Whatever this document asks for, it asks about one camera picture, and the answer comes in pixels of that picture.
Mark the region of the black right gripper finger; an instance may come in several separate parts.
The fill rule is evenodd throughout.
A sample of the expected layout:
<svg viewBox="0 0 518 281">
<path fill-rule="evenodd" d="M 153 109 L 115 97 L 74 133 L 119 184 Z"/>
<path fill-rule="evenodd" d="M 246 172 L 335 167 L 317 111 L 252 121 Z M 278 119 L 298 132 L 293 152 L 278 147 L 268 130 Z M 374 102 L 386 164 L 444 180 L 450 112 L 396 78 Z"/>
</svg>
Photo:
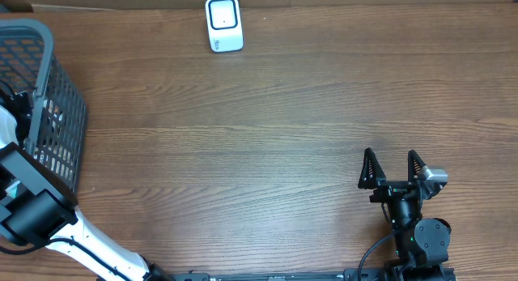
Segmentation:
<svg viewBox="0 0 518 281">
<path fill-rule="evenodd" d="M 426 166 L 424 161 L 419 157 L 415 150 L 408 152 L 408 181 L 413 181 L 418 178 L 418 175 L 423 167 Z"/>
<path fill-rule="evenodd" d="M 377 189 L 386 181 L 386 176 L 381 168 L 374 151 L 368 147 L 364 151 L 363 166 L 359 177 L 360 189 Z"/>
</svg>

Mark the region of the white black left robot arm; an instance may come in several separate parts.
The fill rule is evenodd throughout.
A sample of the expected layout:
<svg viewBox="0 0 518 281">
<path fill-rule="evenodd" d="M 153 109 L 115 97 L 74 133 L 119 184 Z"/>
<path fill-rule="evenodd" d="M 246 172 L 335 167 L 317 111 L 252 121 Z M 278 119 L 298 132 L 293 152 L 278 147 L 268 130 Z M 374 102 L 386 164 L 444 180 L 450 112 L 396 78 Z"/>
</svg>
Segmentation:
<svg viewBox="0 0 518 281">
<path fill-rule="evenodd" d="M 47 248 L 73 258 L 100 280 L 169 280 L 159 266 L 90 223 L 70 187 L 19 146 L 19 117 L 27 108 L 28 100 L 12 89 L 1 92 L 1 234 L 18 245 L 2 253 Z"/>
</svg>

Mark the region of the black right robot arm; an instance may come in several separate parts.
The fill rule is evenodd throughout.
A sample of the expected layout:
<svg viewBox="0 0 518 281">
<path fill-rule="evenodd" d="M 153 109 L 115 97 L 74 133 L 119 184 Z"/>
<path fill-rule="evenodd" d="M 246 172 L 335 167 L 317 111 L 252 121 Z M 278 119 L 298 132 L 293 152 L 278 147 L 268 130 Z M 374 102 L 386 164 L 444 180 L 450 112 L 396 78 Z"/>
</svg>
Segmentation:
<svg viewBox="0 0 518 281">
<path fill-rule="evenodd" d="M 378 203 L 391 232 L 374 243 L 362 256 L 356 279 L 364 280 L 455 280 L 453 269 L 443 264 L 448 260 L 452 229 L 441 218 L 425 218 L 423 203 L 432 199 L 448 183 L 442 168 L 428 166 L 414 150 L 407 156 L 407 179 L 390 181 L 384 174 L 375 152 L 367 148 L 358 187 L 369 189 L 371 203 Z M 370 254 L 383 243 L 394 240 L 397 257 L 386 261 L 380 269 L 368 273 L 364 269 Z"/>
</svg>

